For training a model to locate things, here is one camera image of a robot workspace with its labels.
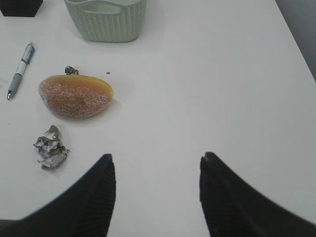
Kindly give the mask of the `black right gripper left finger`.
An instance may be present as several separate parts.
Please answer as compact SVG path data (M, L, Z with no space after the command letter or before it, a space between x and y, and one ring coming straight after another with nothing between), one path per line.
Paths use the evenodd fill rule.
M104 154L58 198L19 221L1 226L2 237L105 237L116 201L111 154Z

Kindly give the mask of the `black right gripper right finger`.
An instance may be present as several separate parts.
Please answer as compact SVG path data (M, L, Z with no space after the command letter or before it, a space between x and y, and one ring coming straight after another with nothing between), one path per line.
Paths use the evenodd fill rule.
M215 153L200 160L199 198L212 237L314 237L315 224L277 205Z

